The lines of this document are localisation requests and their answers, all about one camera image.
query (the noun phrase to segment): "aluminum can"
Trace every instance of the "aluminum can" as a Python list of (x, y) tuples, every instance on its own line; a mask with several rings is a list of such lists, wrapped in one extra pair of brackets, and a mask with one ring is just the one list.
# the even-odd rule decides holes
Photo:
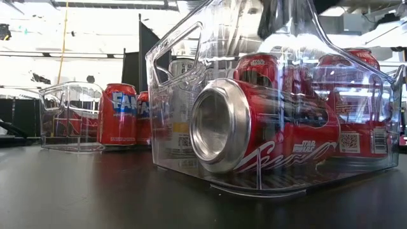
[(253, 53), (244, 55), (239, 59), (233, 78), (254, 85), (289, 88), (289, 85), (281, 83), (278, 75), (278, 63), (274, 55)]
[(105, 145), (133, 145), (137, 135), (137, 96), (132, 85), (108, 84), (99, 104), (97, 140)]
[[(191, 70), (194, 61), (191, 59), (175, 59), (170, 63), (170, 73), (177, 77)], [(191, 84), (180, 82), (172, 87), (169, 97), (169, 120), (165, 151), (175, 156), (193, 156), (193, 149), (189, 135), (189, 123), (193, 101), (198, 95)]]
[(148, 92), (141, 92), (137, 98), (137, 143), (151, 144), (151, 123)]
[[(352, 48), (352, 55), (380, 70), (370, 50)], [(320, 88), (329, 92), (327, 104), (338, 115), (341, 137), (335, 157), (361, 157), (368, 160), (387, 156), (385, 122), (379, 121), (383, 83), (374, 74), (364, 74), (351, 61), (339, 55), (326, 55), (319, 61), (315, 76)], [(371, 92), (353, 94), (350, 89)]]
[(317, 97), (219, 78), (197, 97), (190, 135), (208, 171), (246, 172), (321, 162), (335, 152), (340, 126)]

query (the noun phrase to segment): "dark countertop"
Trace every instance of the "dark countertop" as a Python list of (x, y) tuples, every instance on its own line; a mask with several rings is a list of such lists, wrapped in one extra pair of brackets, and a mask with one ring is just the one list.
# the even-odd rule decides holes
[(406, 213), (407, 155), (368, 179), (275, 201), (159, 170), (149, 152), (0, 148), (0, 229), (407, 228)]

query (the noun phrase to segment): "soda can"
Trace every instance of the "soda can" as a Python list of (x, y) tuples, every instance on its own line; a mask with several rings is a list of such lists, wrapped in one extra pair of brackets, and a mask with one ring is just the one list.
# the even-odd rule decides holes
[(318, 163), (339, 135), (338, 118), (319, 98), (225, 78), (199, 94), (190, 127), (195, 154), (215, 173)]
[[(352, 48), (347, 51), (380, 70), (370, 50)], [(386, 157), (387, 132), (385, 122), (379, 120), (382, 80), (358, 70), (351, 61), (339, 55), (323, 56), (315, 79), (320, 88), (328, 92), (327, 104), (335, 111), (341, 125), (339, 147), (334, 157), (365, 158), (367, 162)], [(372, 95), (363, 97), (348, 93), (351, 88), (369, 90)]]
[(137, 96), (132, 85), (107, 85), (99, 104), (97, 141), (103, 145), (136, 143)]
[[(173, 77), (177, 77), (191, 70), (193, 63), (191, 59), (175, 59), (170, 63), (170, 73)], [(188, 130), (193, 101), (197, 95), (198, 90), (189, 83), (180, 82), (172, 87), (169, 98), (169, 121), (166, 128), (166, 153), (175, 156), (193, 156)]]
[(151, 123), (148, 92), (141, 92), (137, 98), (137, 143), (151, 144)]
[(239, 59), (236, 70), (233, 73), (235, 80), (272, 88), (279, 88), (277, 76), (277, 58), (269, 53), (244, 55)]

